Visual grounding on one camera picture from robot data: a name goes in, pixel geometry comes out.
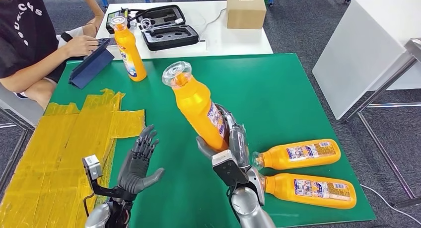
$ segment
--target person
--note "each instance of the person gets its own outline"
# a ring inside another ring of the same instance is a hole
[[[56,36],[42,0],[0,0],[0,83],[6,89],[46,109],[66,60],[97,48],[104,12],[95,0],[85,1],[95,17]]]

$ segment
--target gray robot hand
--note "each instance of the gray robot hand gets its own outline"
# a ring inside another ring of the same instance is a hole
[[[228,151],[216,153],[199,136],[196,137],[198,148],[203,155],[212,160],[214,171],[227,186],[230,186],[229,203],[241,227],[275,228],[270,216],[262,209],[265,204],[264,191],[257,169],[250,165],[244,125],[239,125],[232,113],[225,107],[218,104],[216,106],[228,123]],[[225,162],[236,165],[238,168],[225,172],[223,170],[224,167],[227,167]]]
[[[152,141],[156,135],[156,131],[152,131],[153,128],[153,125],[149,125],[141,132],[120,168],[118,186],[132,194],[138,194],[155,184],[164,173],[164,169],[159,168],[155,173],[146,177],[150,157],[159,142],[159,140]]]

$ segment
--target black cable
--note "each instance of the black cable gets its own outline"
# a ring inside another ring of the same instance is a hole
[[[235,189],[237,189],[237,185],[238,183],[236,183],[235,186],[228,187],[228,190],[226,191],[226,196],[228,197],[228,202],[229,202],[232,212],[235,215],[235,218],[237,218],[238,223],[240,223],[240,218],[238,217],[237,212],[234,210],[234,207],[231,201],[232,194],[234,193]]]
[[[91,195],[83,199],[83,206],[85,207],[86,217],[89,217],[88,206],[86,205],[86,200],[88,200],[89,198],[92,198],[93,196],[95,196],[95,193],[92,193]]]
[[[118,227],[118,221],[121,219],[121,215],[123,214],[123,211],[125,210],[125,208],[126,208],[126,201],[125,200],[123,200],[123,202],[122,202],[122,207],[121,207],[121,210],[120,210],[120,213],[119,213],[119,215],[117,216],[117,218],[116,218],[116,227]]]

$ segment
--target blue tablet case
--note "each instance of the blue tablet case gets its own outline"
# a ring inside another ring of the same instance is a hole
[[[109,43],[109,39],[105,40],[97,50],[73,69],[69,76],[69,84],[83,89],[114,59],[114,56],[107,50]]]

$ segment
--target yellow plastic bottle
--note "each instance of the yellow plastic bottle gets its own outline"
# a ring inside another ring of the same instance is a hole
[[[356,204],[353,185],[347,181],[280,173],[261,177],[265,192],[278,199],[336,209],[351,209]]]
[[[310,167],[334,163],[341,158],[338,144],[331,139],[310,140],[278,145],[263,153],[253,153],[253,163],[258,168],[277,170]]]
[[[127,19],[117,16],[112,18],[110,22],[114,29],[116,43],[120,49],[130,79],[134,81],[145,79],[147,76],[146,70],[140,58],[139,51],[136,48],[135,36],[127,28]]]
[[[227,149],[225,120],[212,102],[209,89],[193,77],[190,63],[168,66],[162,82],[172,88],[177,107],[206,143],[216,152]]]

